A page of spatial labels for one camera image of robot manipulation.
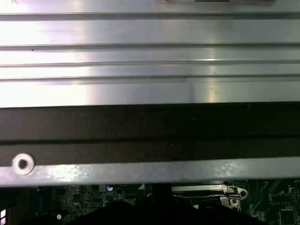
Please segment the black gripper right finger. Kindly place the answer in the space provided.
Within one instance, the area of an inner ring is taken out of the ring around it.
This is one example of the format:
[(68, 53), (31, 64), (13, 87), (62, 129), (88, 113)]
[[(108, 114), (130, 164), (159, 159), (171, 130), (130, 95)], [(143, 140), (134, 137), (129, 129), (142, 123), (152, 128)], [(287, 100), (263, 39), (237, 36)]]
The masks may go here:
[(163, 184), (163, 220), (168, 225), (264, 225), (240, 211), (246, 190), (229, 184)]

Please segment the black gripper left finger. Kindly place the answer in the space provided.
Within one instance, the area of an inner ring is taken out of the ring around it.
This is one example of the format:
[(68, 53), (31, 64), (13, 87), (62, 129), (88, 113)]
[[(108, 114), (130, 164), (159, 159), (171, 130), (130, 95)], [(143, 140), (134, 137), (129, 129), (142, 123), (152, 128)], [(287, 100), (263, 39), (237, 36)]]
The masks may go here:
[(134, 206), (116, 201), (70, 222), (70, 225), (157, 225), (163, 220), (163, 185), (152, 186), (152, 197)]

